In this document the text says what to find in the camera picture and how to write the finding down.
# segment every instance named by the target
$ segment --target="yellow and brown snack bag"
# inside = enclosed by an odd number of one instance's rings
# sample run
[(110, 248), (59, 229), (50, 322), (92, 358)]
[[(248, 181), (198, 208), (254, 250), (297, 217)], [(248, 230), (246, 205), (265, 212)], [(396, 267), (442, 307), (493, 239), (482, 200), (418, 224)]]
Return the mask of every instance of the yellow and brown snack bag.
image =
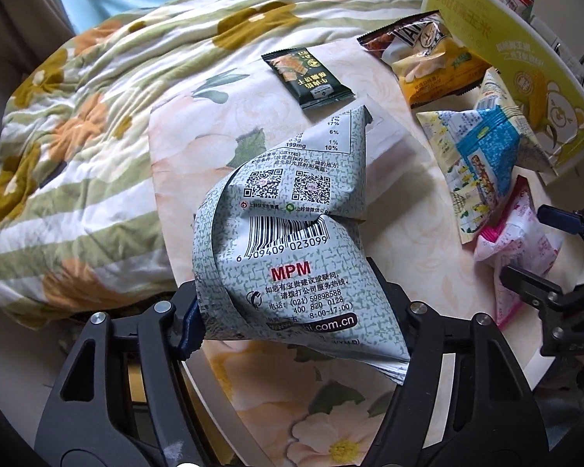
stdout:
[(469, 91), (491, 66), (452, 37), (439, 12), (405, 17), (357, 41), (392, 67), (411, 107)]

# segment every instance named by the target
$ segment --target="curtain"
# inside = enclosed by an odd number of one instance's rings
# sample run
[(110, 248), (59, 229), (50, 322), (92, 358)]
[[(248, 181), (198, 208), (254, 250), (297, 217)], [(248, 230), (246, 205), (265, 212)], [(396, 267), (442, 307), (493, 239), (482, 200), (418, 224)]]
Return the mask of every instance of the curtain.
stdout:
[(32, 72), (73, 36), (60, 0), (0, 0), (0, 61)]

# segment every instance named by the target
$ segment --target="striped blanket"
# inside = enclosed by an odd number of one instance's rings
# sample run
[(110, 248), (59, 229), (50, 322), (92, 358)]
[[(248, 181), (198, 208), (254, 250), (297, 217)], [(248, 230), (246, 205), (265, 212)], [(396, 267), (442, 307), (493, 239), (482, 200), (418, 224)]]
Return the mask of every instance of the striped blanket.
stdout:
[(152, 107), (194, 85), (203, 87), (195, 96), (224, 103), (239, 65), (358, 36), (420, 4), (176, 0), (123, 13), (67, 42), (6, 107), (0, 307), (41, 327), (174, 290), (151, 175)]

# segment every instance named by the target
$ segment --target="pink and white package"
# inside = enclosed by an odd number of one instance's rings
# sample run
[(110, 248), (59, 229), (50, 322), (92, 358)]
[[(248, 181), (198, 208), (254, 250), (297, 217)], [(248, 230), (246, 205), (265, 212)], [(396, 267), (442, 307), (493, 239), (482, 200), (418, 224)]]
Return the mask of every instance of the pink and white package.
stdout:
[(537, 219), (528, 180), (518, 176), (500, 222), (480, 232), (474, 251), (474, 260), (495, 269), (495, 321), (500, 328), (522, 304), (516, 293), (500, 283), (502, 267), (512, 263), (543, 277), (552, 268), (561, 244), (561, 237), (548, 233)]

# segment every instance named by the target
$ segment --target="metal screw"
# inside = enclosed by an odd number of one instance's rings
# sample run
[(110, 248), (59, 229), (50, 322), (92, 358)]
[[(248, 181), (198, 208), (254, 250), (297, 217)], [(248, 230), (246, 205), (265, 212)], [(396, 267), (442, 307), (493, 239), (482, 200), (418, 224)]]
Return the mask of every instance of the metal screw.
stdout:
[(171, 302), (168, 300), (160, 300), (156, 305), (154, 305), (154, 311), (157, 313), (166, 313), (171, 308)]
[(555, 327), (552, 330), (552, 337), (559, 340), (562, 339), (564, 337), (564, 330), (559, 326)]
[(414, 314), (426, 314), (428, 306), (424, 302), (413, 302), (411, 305), (411, 312)]
[(91, 316), (91, 323), (94, 325), (99, 325), (100, 323), (104, 323), (106, 319), (106, 313), (95, 313)]
[(476, 315), (476, 321), (479, 325), (489, 326), (491, 324), (491, 317), (488, 314), (480, 313)]

